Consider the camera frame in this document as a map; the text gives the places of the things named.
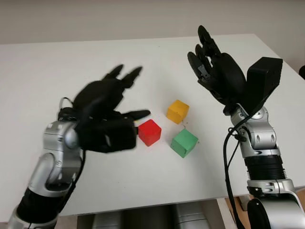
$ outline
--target robotic arm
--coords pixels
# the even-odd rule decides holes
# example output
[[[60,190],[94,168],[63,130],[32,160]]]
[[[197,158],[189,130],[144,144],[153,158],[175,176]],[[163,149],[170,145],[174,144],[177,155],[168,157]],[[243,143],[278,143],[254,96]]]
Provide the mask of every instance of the robotic arm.
[[[286,178],[276,134],[263,107],[279,85],[283,60],[262,57],[249,68],[246,81],[237,63],[219,51],[203,26],[198,34],[202,46],[197,45],[195,53],[188,53],[189,63],[198,83],[225,105],[224,114],[231,116],[234,125],[224,141],[224,169],[237,227],[244,229],[233,199],[226,155],[227,142],[235,131],[250,178],[247,187],[254,196],[248,203],[251,228],[304,229],[302,205],[292,180]]]
[[[58,120],[47,126],[43,155],[14,209],[9,229],[53,229],[81,175],[86,150],[109,153],[136,146],[134,121],[150,111],[114,111],[142,69],[119,80],[122,68],[119,65],[102,80],[88,84],[75,97],[73,107],[61,109]]]

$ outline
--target red cube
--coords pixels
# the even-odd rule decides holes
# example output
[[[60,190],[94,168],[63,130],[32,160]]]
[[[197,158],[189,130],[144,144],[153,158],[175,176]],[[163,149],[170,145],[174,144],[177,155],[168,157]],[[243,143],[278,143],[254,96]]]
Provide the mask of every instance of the red cube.
[[[139,138],[147,146],[151,146],[161,137],[161,128],[152,120],[139,125]]]

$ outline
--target green cube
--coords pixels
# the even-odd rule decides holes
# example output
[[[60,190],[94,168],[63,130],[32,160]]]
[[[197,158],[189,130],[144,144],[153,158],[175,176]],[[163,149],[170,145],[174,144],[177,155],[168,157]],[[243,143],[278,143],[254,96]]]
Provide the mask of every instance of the green cube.
[[[171,148],[179,154],[181,157],[185,158],[192,149],[194,149],[197,144],[198,138],[183,129],[176,137],[173,138],[171,143]]]

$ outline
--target white table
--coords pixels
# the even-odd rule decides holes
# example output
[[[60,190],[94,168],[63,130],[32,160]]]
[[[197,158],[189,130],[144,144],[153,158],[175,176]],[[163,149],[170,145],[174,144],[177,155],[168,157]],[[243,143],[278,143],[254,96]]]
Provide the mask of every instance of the white table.
[[[253,34],[214,38],[244,72],[262,56],[278,57]],[[197,37],[184,37],[0,45],[0,221],[9,219],[23,195],[41,154],[43,130],[55,120],[60,98],[73,98],[120,63],[126,65],[124,72],[138,65],[144,70],[118,110],[149,108],[162,128],[161,139],[151,147],[139,140],[135,150],[126,152],[89,152],[62,215],[226,196],[222,145],[231,122],[189,66],[186,55],[197,42]],[[304,89],[305,81],[284,63],[280,86],[266,103],[296,187],[305,185]],[[190,106],[181,125],[165,117],[176,99]],[[169,147],[183,125],[200,142],[184,159]],[[234,194],[246,194],[247,172],[239,151],[230,168]]]

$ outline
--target cable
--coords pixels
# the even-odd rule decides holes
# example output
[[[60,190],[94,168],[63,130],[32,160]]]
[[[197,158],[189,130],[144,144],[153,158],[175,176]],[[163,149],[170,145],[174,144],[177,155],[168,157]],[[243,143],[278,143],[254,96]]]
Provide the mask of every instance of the cable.
[[[234,149],[234,151],[233,151],[233,153],[232,153],[232,156],[231,156],[231,158],[230,158],[230,160],[229,160],[229,163],[228,163],[228,169],[229,169],[230,163],[231,163],[231,161],[232,161],[232,159],[233,159],[233,157],[234,157],[234,155],[235,155],[235,153],[236,153],[236,151],[237,151],[237,148],[238,148],[238,146],[239,146],[239,143],[240,143],[240,141],[237,141],[236,147],[235,147],[235,149]]]
[[[234,202],[234,196],[233,196],[233,192],[232,192],[232,187],[231,187],[231,183],[230,183],[229,166],[228,166],[228,161],[227,161],[227,145],[228,145],[228,141],[229,141],[230,137],[233,135],[233,132],[236,131],[242,124],[247,122],[255,113],[256,112],[252,112],[252,114],[250,114],[244,120],[240,121],[236,126],[234,126],[229,131],[229,133],[227,134],[227,136],[225,137],[225,140],[224,140],[223,153],[224,153],[225,183],[226,183],[226,187],[227,187],[228,197],[229,197],[232,209],[233,209],[235,223],[236,223],[238,229],[244,229],[244,226],[241,223],[241,221],[240,221],[240,219],[238,217],[238,214],[237,214],[236,205],[235,205],[235,202]]]
[[[73,106],[73,102],[71,101],[71,99],[69,99],[68,97],[62,97],[61,100],[60,100],[60,102],[59,102],[59,110],[62,109],[62,104],[63,104],[63,101],[64,101],[65,99],[68,100],[68,101],[71,103],[71,105]]]
[[[85,166],[85,162],[86,162],[86,150],[83,150],[82,151],[82,160],[81,160],[81,167],[80,167],[80,171],[79,173],[77,174],[75,180],[73,181],[69,191],[67,192],[66,196],[64,197],[64,199],[62,200],[62,204],[60,206],[60,211],[61,212],[63,210],[63,208],[65,207],[65,205],[67,204],[72,192],[74,191],[75,187],[76,187],[76,183],[77,181],[79,180],[79,178],[81,177],[81,173],[84,169],[84,166]]]

